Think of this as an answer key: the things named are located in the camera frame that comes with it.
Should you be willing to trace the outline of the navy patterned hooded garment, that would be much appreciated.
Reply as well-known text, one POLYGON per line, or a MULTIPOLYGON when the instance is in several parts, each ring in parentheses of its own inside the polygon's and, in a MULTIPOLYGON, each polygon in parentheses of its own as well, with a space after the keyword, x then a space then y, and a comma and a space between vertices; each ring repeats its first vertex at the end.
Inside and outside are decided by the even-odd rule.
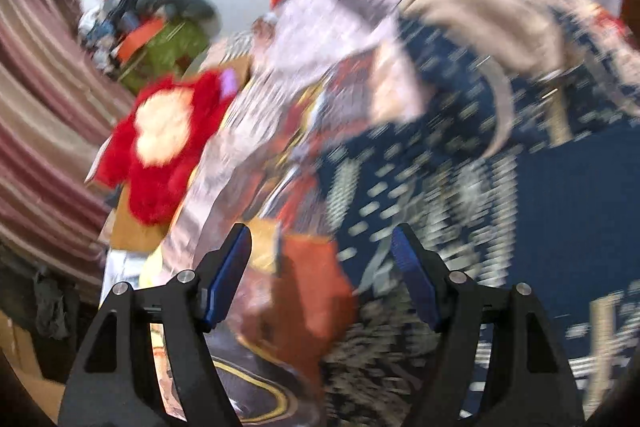
POLYGON ((358 317, 321 365, 332 426, 396 426, 434 335, 392 258, 407 223, 486 287, 532 286, 586 415, 639 341, 639 54, 592 0, 331 0, 343 58, 318 183, 358 317))

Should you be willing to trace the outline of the brown cardboard sheet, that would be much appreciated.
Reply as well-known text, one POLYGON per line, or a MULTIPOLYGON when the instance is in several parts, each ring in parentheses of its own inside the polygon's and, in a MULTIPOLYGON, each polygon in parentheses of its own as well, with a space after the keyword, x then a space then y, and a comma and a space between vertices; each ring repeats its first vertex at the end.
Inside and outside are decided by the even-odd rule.
POLYGON ((149 256, 160 246, 166 236, 169 223, 145 225, 131 213, 129 208, 129 186, 122 187, 108 245, 114 251, 130 251, 137 255, 149 256))

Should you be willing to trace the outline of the red plush toy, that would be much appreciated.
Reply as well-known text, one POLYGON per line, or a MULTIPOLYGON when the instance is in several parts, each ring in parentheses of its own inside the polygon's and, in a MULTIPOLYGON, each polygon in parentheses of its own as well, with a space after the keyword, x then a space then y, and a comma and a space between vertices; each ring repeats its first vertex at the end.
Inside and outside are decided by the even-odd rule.
POLYGON ((126 186, 129 210, 144 225, 169 221, 239 91, 231 68, 206 70, 189 79, 157 79, 140 91, 131 112, 116 124, 88 179, 108 188, 126 186))

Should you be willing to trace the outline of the striped curtain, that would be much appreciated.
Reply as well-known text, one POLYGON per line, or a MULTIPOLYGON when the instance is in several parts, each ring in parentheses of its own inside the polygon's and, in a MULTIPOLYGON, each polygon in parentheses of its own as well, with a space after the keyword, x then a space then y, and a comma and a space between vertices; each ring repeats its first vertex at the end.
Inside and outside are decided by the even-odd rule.
POLYGON ((1 240, 98 298, 108 215, 85 184, 132 96, 77 40, 80 0, 1 0, 1 240))

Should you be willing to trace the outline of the green storage box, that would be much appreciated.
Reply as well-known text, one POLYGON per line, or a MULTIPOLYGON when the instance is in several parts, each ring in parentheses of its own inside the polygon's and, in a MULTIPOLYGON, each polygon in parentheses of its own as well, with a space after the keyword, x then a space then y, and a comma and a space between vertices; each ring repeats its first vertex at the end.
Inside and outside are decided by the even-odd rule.
POLYGON ((143 48, 121 63, 117 82, 138 94, 148 83, 166 75, 182 76, 194 58, 209 46, 203 28, 192 20, 166 22, 143 48))

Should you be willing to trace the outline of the orange box on pile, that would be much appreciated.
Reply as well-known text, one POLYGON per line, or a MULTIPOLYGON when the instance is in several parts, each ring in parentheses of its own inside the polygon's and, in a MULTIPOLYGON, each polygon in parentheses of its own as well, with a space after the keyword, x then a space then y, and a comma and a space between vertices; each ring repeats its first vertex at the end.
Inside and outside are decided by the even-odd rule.
POLYGON ((139 28, 131 31, 122 40, 116 56, 121 63, 127 63, 130 58, 143 48, 153 37, 155 37, 165 26, 165 21, 160 17, 150 18, 139 28))

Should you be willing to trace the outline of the newspaper print bedspread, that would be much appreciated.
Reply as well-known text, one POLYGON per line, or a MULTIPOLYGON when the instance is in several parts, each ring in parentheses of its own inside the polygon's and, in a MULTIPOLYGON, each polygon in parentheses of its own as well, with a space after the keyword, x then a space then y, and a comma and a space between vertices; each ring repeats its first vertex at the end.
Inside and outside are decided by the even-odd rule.
MULTIPOLYGON (((157 251, 158 274, 170 277, 195 267, 235 223, 252 232, 252 257, 227 317, 206 338, 243 426, 332 426, 321 365, 358 317, 317 170, 326 97, 355 87, 380 56, 370 50, 343 58, 324 23, 331 9, 331 0, 276 0, 255 23, 250 81, 208 141, 157 251)), ((430 331, 432 349, 396 426, 407 426, 435 360, 440 336, 430 331)), ((491 325, 482 325, 463 418, 480 407, 491 338, 491 325)), ((638 421, 639 341, 602 409, 585 414, 582 426, 638 421)))

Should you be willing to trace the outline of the grey plush pillow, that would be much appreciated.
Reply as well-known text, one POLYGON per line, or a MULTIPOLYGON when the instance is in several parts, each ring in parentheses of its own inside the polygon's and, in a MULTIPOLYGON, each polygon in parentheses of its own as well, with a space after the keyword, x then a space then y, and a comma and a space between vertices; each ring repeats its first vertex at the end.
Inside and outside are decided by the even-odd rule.
POLYGON ((192 20, 212 38, 221 30, 219 12, 209 0, 138 0, 136 9, 140 15, 162 10, 166 20, 192 20))

